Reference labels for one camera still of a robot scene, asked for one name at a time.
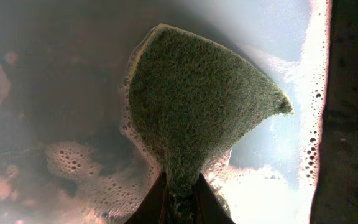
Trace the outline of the green yellow sponge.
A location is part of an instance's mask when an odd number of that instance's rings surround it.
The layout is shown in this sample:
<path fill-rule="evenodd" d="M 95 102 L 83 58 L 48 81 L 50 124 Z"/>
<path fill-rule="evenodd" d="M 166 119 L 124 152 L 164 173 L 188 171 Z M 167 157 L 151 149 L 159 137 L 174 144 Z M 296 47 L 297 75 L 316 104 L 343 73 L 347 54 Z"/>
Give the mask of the green yellow sponge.
<path fill-rule="evenodd" d="M 192 190 L 265 119 L 293 113 L 287 95 L 250 62 L 212 40 L 155 26 L 129 67 L 130 122 L 167 178 L 170 223 L 194 223 Z"/>

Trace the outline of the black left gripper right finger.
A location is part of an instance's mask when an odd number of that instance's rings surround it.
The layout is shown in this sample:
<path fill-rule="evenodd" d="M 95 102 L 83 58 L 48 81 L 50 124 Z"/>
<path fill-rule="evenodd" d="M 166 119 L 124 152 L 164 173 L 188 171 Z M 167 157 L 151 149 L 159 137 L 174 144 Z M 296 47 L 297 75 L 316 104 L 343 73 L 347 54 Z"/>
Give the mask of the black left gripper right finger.
<path fill-rule="evenodd" d="M 196 183 L 196 223 L 234 224 L 220 205 L 203 174 L 199 174 Z"/>

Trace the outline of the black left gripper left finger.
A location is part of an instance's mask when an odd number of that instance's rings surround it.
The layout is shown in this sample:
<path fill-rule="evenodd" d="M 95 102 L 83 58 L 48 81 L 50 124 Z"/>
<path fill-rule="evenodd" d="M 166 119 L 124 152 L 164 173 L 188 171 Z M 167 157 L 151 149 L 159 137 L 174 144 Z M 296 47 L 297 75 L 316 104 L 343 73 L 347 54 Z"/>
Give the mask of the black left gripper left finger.
<path fill-rule="evenodd" d="M 164 224 L 166 222 L 167 175 L 162 172 L 125 224 Z"/>

